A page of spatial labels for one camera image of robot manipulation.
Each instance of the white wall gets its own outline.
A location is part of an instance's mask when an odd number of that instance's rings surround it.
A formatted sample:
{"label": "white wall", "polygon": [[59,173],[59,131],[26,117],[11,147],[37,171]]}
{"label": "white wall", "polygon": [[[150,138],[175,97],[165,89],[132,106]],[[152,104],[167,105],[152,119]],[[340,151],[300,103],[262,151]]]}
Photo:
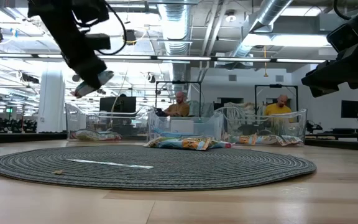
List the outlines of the white wall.
{"label": "white wall", "polygon": [[[191,69],[191,77],[196,80],[198,76],[198,69]],[[218,98],[243,98],[244,102],[254,102],[254,86],[255,85],[269,85],[276,84],[275,76],[283,75],[284,82],[282,85],[291,85],[291,73],[287,73],[285,69],[268,69],[268,77],[264,77],[265,70],[254,71],[253,69],[236,69],[228,71],[226,69],[210,68],[205,75],[202,83],[201,90],[204,93],[205,102],[212,103],[218,102]],[[228,75],[237,75],[236,82],[230,82]],[[262,101],[266,102],[266,98],[277,98],[280,94],[286,94],[290,99],[293,99],[293,109],[295,109],[295,96],[291,93],[295,93],[295,89],[290,88],[268,88],[258,87],[258,103]],[[198,93],[190,90],[188,96],[190,100],[198,101]]]}
{"label": "white wall", "polygon": [[341,101],[358,101],[358,89],[351,90],[347,83],[343,83],[339,86],[339,91],[313,98],[310,89],[301,84],[301,79],[315,66],[307,65],[292,73],[293,84],[299,85],[300,108],[308,109],[308,119],[321,123],[325,131],[331,128],[358,128],[356,119],[341,118]]}

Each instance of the gray braided rug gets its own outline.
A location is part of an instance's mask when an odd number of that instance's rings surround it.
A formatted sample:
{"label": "gray braided rug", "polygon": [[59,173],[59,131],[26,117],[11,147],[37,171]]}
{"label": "gray braided rug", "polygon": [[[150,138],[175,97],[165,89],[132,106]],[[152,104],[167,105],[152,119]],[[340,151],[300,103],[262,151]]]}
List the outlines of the gray braided rug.
{"label": "gray braided rug", "polygon": [[[56,170],[63,173],[53,174]],[[91,146],[38,149],[0,156],[0,175],[6,177],[100,189],[233,189],[276,182],[315,170],[316,166],[305,159],[243,149],[189,151],[142,146]]]}

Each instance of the clear plastic bin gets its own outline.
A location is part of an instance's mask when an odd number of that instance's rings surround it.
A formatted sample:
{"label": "clear plastic bin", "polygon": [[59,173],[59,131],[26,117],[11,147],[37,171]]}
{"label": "clear plastic bin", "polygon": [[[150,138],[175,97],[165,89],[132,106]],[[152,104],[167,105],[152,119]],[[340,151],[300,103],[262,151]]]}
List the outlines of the clear plastic bin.
{"label": "clear plastic bin", "polygon": [[215,113],[224,116],[224,141],[233,142],[230,139],[246,136],[278,136],[282,139],[299,139],[301,143],[305,140],[306,109],[287,114],[256,116],[246,114],[236,107],[223,107]]}
{"label": "clear plastic bin", "polygon": [[135,113],[85,112],[66,104],[69,141],[142,141],[148,139],[147,119],[153,107],[141,107]]}
{"label": "clear plastic bin", "polygon": [[216,113],[211,118],[171,118],[149,114],[149,139],[159,136],[192,137],[209,136],[221,140],[223,114]]}

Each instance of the man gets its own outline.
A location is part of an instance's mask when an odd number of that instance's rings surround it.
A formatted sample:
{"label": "man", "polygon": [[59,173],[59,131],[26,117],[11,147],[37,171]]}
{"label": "man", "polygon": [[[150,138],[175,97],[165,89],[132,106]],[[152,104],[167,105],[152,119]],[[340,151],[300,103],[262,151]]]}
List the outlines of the man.
{"label": "man", "polygon": [[189,116],[190,107],[184,102],[185,94],[182,91],[176,93],[177,103],[170,105],[164,112],[168,116]]}
{"label": "man", "polygon": [[291,109],[286,105],[288,101],[287,95],[280,95],[277,98],[277,103],[268,105],[266,110],[264,111],[265,116],[273,115],[273,114],[284,114],[284,113],[291,113]]}

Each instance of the monitor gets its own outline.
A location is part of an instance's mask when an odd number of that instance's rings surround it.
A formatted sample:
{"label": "monitor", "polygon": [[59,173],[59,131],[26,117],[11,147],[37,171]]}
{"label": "monitor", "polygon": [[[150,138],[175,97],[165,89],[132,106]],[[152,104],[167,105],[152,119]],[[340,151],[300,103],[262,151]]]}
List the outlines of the monitor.
{"label": "monitor", "polygon": [[341,118],[358,118],[358,101],[342,100]]}
{"label": "monitor", "polygon": [[119,97],[117,99],[114,110],[112,105],[116,97],[104,97],[100,98],[100,111],[115,112],[115,113],[135,113],[136,112],[136,97]]}

